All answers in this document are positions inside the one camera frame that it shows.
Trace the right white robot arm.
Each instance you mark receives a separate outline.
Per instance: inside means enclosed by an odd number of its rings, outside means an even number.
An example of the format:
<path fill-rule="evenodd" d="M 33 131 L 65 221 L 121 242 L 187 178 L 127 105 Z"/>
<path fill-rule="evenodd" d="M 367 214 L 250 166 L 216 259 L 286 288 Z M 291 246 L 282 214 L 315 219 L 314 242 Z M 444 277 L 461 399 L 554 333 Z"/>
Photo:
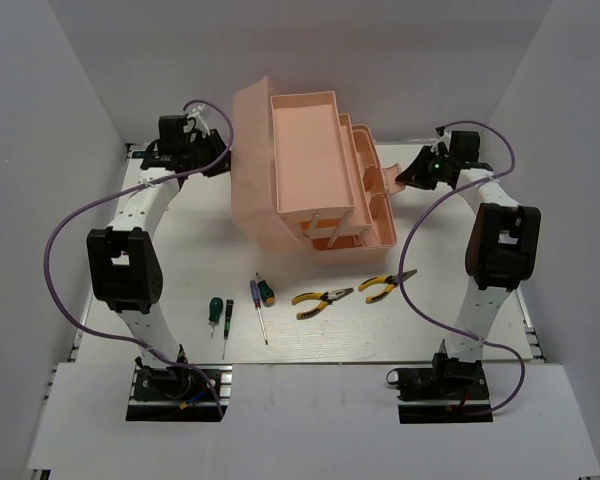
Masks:
<path fill-rule="evenodd" d="M 446 184 L 475 215 L 464 260 L 467 290 L 438 355 L 474 365 L 483 358 L 484 341 L 501 306 L 533 273 L 541 213 L 514 200 L 499 183 L 501 176 L 479 160 L 478 132 L 440 127 L 437 135 L 395 182 L 420 190 Z"/>

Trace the pink plastic toolbox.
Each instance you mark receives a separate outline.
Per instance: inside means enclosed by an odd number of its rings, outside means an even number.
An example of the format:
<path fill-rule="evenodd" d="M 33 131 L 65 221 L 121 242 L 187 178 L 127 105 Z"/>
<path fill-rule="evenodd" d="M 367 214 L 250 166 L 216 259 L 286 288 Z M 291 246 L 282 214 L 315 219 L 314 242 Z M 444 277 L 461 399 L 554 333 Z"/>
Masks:
<path fill-rule="evenodd" d="M 339 111 L 335 92 L 278 95 L 263 77 L 234 95 L 233 129 L 232 215 L 262 251 L 324 266 L 385 260 L 401 168 L 382 166 L 370 129 Z"/>

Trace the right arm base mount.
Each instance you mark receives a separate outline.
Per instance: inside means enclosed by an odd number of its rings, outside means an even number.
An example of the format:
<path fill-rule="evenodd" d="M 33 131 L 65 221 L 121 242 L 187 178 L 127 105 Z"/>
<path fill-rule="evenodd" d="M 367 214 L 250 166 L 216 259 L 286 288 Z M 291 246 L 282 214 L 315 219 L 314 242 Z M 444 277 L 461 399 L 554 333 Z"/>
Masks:
<path fill-rule="evenodd" d="M 442 425 L 492 423 L 484 372 L 475 380 L 436 378 L 434 369 L 394 368 L 385 378 L 397 392 L 399 423 Z"/>

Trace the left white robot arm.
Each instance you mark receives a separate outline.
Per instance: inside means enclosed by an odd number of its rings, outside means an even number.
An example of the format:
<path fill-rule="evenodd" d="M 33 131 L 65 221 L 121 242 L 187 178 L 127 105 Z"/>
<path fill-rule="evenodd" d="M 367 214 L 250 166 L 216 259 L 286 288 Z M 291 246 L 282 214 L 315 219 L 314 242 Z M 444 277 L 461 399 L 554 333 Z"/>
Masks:
<path fill-rule="evenodd" d="M 208 167 L 208 176 L 230 169 L 230 151 L 216 129 L 199 127 L 191 115 L 159 118 L 159 137 L 142 153 L 137 189 L 113 220 L 87 236 L 95 297 L 104 302 L 140 343 L 140 364 L 162 368 L 157 387 L 179 399 L 191 387 L 181 344 L 172 335 L 159 301 L 163 272 L 153 236 L 170 203 L 181 192 L 184 172 Z"/>

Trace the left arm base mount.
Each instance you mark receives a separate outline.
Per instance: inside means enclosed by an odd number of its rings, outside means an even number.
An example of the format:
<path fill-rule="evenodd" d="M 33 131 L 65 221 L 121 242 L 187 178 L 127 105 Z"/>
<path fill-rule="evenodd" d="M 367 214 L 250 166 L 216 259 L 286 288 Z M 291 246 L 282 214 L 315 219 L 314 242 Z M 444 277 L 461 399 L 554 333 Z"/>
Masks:
<path fill-rule="evenodd" d="M 127 422 L 217 423 L 231 395 L 231 366 L 202 367 L 198 372 L 137 366 L 128 398 Z"/>

